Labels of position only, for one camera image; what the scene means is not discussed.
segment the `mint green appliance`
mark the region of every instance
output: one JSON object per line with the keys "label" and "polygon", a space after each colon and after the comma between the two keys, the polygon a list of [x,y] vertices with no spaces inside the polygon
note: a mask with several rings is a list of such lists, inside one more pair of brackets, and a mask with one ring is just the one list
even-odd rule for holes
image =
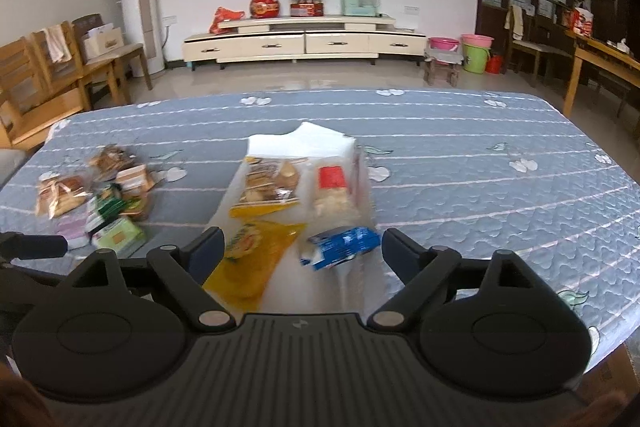
{"label": "mint green appliance", "polygon": [[377,17],[380,0],[340,0],[342,15]]}

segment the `quilted bedspread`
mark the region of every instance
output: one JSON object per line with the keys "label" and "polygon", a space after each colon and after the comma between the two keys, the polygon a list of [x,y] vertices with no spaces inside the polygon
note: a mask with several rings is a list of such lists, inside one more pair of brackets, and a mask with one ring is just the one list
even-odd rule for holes
{"label": "quilted bedspread", "polygon": [[[230,94],[111,108],[66,121],[0,192],[0,227],[54,233],[36,217],[46,171],[81,168],[110,143],[173,182],[153,190],[148,247],[184,245],[222,199],[252,134],[302,121],[357,137],[381,230],[488,259],[516,251],[590,328],[591,365],[640,325],[640,191],[607,154],[531,95],[456,90]],[[67,272],[73,251],[40,267]]]}

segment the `drawer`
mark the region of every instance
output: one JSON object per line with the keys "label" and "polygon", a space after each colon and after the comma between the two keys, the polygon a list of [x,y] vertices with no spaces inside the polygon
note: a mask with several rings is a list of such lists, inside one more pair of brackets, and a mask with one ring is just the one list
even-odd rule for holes
{"label": "drawer", "polygon": [[212,58],[242,57],[242,39],[243,37],[237,37],[185,42],[182,45],[182,59],[185,62],[197,62]]}
{"label": "drawer", "polygon": [[368,53],[369,35],[366,33],[308,33],[306,52],[315,53]]}
{"label": "drawer", "polygon": [[390,53],[396,55],[424,55],[427,38],[418,35],[369,35],[371,53]]}
{"label": "drawer", "polygon": [[242,37],[242,57],[264,57],[273,55],[303,55],[305,36],[263,35]]}

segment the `red ornament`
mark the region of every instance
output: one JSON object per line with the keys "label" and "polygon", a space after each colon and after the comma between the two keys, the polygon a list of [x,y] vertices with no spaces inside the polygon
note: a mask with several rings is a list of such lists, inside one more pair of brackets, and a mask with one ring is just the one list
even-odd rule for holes
{"label": "red ornament", "polygon": [[280,14],[280,3],[278,0],[252,0],[249,10],[254,19],[277,17]]}

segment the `power outlet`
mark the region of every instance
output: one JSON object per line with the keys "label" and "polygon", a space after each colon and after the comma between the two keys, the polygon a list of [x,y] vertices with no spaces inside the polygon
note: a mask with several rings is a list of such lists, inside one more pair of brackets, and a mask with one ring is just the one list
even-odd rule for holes
{"label": "power outlet", "polygon": [[162,26],[173,26],[178,23],[178,16],[171,15],[169,17],[162,17]]}

